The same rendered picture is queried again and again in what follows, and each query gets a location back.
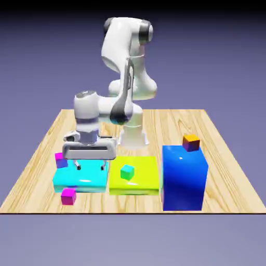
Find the small orange cube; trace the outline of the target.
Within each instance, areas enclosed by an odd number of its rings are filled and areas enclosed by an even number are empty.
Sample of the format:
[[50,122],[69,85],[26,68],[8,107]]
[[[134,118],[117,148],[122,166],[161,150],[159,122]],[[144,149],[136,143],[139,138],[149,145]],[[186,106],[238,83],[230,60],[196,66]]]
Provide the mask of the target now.
[[195,134],[184,135],[182,146],[187,152],[198,151],[200,148],[200,139]]

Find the large cyan box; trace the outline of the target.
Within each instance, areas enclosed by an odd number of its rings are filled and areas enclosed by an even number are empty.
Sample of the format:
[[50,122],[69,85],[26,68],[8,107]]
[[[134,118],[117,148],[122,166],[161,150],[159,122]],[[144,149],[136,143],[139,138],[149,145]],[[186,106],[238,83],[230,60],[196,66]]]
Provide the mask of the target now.
[[109,162],[104,170],[103,160],[78,160],[81,170],[77,170],[72,160],[68,166],[58,168],[52,179],[54,191],[61,193],[65,188],[73,188],[77,193],[104,193],[107,187]]

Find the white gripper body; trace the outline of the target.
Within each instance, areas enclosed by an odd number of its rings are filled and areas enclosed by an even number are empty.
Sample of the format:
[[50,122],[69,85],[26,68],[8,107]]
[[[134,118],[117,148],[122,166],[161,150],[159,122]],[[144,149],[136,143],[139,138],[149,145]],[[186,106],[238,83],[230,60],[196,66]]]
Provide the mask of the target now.
[[81,142],[65,142],[62,148],[63,157],[66,159],[101,159],[113,160],[116,158],[115,138],[99,138],[93,144]]

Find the large yellow box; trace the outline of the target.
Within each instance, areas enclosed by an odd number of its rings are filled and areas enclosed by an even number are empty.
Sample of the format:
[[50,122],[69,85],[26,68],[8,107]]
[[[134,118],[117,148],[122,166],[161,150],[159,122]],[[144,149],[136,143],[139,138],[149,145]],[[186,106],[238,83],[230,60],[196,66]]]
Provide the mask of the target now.
[[[131,180],[121,178],[121,168],[131,165],[135,174]],[[159,176],[154,156],[118,156],[111,162],[109,175],[111,195],[158,195]]]

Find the small green cube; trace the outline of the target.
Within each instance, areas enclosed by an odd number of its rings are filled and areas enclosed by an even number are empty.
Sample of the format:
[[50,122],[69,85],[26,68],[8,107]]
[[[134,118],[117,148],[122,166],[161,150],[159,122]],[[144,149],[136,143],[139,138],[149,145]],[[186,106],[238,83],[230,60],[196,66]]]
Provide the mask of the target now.
[[131,180],[135,174],[135,168],[131,165],[124,165],[121,168],[121,178],[125,180]]

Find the small magenta cube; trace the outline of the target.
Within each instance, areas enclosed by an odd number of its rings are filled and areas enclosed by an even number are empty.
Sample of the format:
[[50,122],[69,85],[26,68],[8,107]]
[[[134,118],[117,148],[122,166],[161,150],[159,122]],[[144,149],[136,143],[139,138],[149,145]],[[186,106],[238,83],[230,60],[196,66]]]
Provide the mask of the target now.
[[64,188],[61,193],[62,205],[74,205],[76,201],[76,191],[73,188]]
[[68,160],[63,157],[62,152],[55,153],[55,160],[57,169],[68,167]]

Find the large blue box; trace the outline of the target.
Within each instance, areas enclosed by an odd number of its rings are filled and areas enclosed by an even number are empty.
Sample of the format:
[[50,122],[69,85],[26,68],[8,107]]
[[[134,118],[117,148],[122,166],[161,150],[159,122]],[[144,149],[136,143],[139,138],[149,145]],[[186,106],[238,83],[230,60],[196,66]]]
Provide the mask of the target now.
[[201,211],[208,164],[201,149],[162,147],[161,193],[164,211]]

